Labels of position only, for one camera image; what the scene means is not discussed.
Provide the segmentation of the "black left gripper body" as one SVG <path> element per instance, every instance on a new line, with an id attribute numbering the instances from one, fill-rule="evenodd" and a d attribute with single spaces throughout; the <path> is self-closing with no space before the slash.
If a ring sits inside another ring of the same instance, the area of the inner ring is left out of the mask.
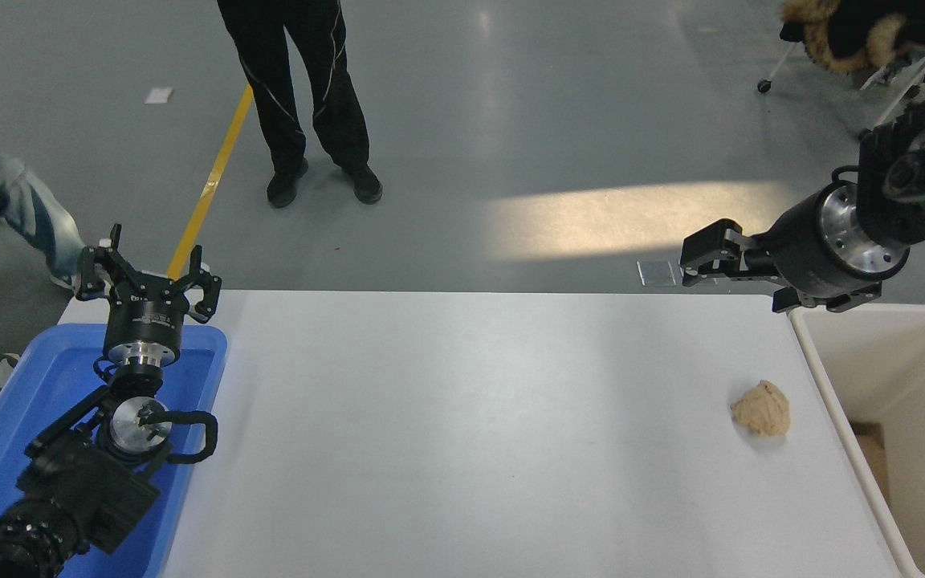
<path id="1" fill-rule="evenodd" d="M 157 344 L 169 354 L 179 354 L 189 303 L 170 288 L 170 279 L 157 275 L 118 279 L 108 299 L 105 354 L 120 354 L 135 343 Z"/>

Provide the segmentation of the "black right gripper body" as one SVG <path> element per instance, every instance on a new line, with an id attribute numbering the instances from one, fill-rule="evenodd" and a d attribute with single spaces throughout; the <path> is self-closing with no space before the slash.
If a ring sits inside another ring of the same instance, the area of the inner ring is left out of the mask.
<path id="1" fill-rule="evenodd" d="M 802 299 L 874 299 L 882 294 L 883 246 L 858 223 L 854 186 L 827 186 L 757 235 Z"/>

